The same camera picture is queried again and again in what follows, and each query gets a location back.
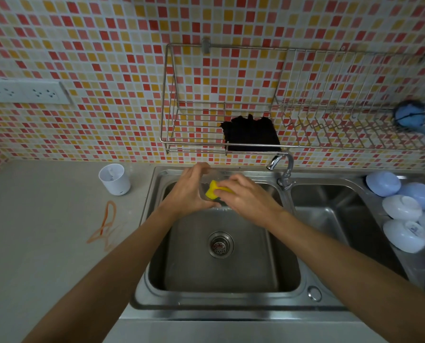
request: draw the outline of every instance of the dish rack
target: dish rack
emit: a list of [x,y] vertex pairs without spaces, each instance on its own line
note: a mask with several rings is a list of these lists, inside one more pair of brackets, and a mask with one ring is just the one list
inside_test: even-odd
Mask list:
[[[425,102],[425,54],[170,43],[165,48],[160,141],[177,153],[275,155],[290,148],[425,151],[395,127],[404,99]],[[274,152],[228,150],[221,122],[266,116]],[[271,146],[251,144],[252,146]]]

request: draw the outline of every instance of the sink drain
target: sink drain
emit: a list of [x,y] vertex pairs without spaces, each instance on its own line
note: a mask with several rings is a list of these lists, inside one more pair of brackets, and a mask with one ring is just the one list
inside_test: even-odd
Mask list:
[[208,238],[209,253],[217,259],[225,259],[233,253],[232,237],[225,232],[214,232]]

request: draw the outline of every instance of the double bowl sink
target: double bowl sink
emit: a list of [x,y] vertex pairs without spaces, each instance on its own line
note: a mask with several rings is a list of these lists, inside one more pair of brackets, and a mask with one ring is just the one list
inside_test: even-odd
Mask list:
[[[157,167],[142,221],[171,191],[181,167]],[[283,190],[271,171],[240,172],[304,223],[421,286],[425,255],[393,248],[389,219],[364,174],[294,173]],[[401,176],[425,182],[424,176]],[[309,267],[267,230],[222,204],[179,219],[160,244],[122,318],[167,320],[358,320]]]

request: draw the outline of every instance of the tile backsplash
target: tile backsplash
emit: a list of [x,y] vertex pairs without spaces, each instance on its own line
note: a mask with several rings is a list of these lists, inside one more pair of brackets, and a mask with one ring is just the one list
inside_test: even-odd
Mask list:
[[[164,46],[199,43],[204,35],[222,44],[421,54],[425,0],[0,0],[0,77],[61,80],[74,102],[0,103],[0,164],[4,154],[267,161],[258,155],[165,154],[158,139]],[[425,168],[425,153],[410,151],[294,153],[296,166]]]

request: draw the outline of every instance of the person's left hand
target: person's left hand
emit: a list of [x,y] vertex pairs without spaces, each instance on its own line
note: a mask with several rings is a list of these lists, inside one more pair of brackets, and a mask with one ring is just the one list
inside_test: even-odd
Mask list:
[[175,219],[201,209],[220,207],[220,203],[205,201],[200,197],[200,178],[208,168],[210,165],[207,162],[199,162],[191,168],[186,168],[159,207],[173,214]]

